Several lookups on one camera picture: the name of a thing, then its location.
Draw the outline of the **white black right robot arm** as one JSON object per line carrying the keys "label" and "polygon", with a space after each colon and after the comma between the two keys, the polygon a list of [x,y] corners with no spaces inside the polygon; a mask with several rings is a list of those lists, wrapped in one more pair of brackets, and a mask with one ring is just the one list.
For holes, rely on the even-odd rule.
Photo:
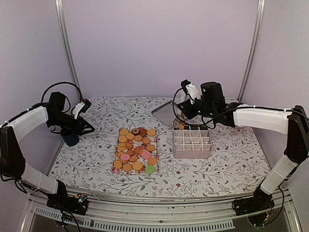
{"label": "white black right robot arm", "polygon": [[183,92],[183,97],[180,103],[172,103],[172,110],[176,120],[190,128],[213,130],[221,124],[286,136],[282,156],[255,188],[253,195],[236,198],[232,202],[232,209],[238,216],[273,209],[273,193],[283,191],[282,184],[309,158],[309,117],[304,107],[274,108],[242,102],[227,103],[218,82],[205,82],[196,87],[184,80],[178,91]]}

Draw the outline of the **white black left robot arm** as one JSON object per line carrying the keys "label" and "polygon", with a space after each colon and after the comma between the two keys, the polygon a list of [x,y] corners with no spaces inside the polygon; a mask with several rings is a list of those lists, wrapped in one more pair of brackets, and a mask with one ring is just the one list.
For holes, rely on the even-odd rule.
{"label": "white black left robot arm", "polygon": [[91,106],[88,99],[79,97],[75,107],[65,110],[68,97],[52,92],[49,100],[41,97],[39,103],[5,121],[0,127],[0,177],[3,182],[13,180],[21,189],[28,188],[47,196],[47,206],[68,213],[85,215],[86,197],[80,193],[70,196],[66,185],[32,167],[26,158],[42,160],[49,157],[51,142],[39,137],[46,126],[58,134],[68,146],[78,144],[82,135],[94,132],[81,114]]}

